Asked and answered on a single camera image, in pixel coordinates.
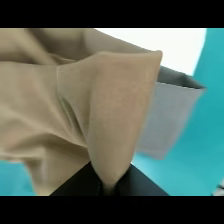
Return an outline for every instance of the white surface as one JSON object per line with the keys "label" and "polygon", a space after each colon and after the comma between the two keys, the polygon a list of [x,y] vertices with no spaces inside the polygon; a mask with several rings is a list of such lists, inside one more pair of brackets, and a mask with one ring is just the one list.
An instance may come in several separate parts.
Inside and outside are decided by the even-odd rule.
{"label": "white surface", "polygon": [[96,28],[110,36],[149,50],[162,50],[161,64],[193,75],[206,28]]}

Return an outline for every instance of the beige fabric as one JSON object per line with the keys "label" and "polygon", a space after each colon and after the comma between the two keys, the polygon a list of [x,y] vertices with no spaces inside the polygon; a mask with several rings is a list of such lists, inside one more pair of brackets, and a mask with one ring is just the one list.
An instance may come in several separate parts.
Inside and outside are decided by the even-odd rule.
{"label": "beige fabric", "polygon": [[100,36],[94,29],[0,30],[0,158],[24,162],[38,195],[89,159],[106,189],[130,165],[162,53],[97,53],[101,44],[123,52]]}

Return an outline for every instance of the wrinkled fabric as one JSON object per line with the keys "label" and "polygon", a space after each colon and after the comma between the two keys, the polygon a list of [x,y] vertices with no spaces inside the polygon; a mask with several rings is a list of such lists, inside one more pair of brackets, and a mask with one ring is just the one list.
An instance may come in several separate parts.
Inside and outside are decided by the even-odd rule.
{"label": "wrinkled fabric", "polygon": [[0,158],[22,161],[38,195],[89,160],[108,191],[130,166],[162,52],[112,49],[100,34],[0,30]]}

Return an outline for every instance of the turquoise background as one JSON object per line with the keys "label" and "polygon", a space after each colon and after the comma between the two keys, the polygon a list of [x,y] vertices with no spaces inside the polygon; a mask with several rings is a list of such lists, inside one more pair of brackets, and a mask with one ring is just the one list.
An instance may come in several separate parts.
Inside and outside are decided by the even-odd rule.
{"label": "turquoise background", "polygon": [[[207,91],[164,160],[133,164],[170,195],[211,195],[224,176],[224,29],[208,28],[194,78]],[[35,195],[21,164],[0,162],[0,195]]]}

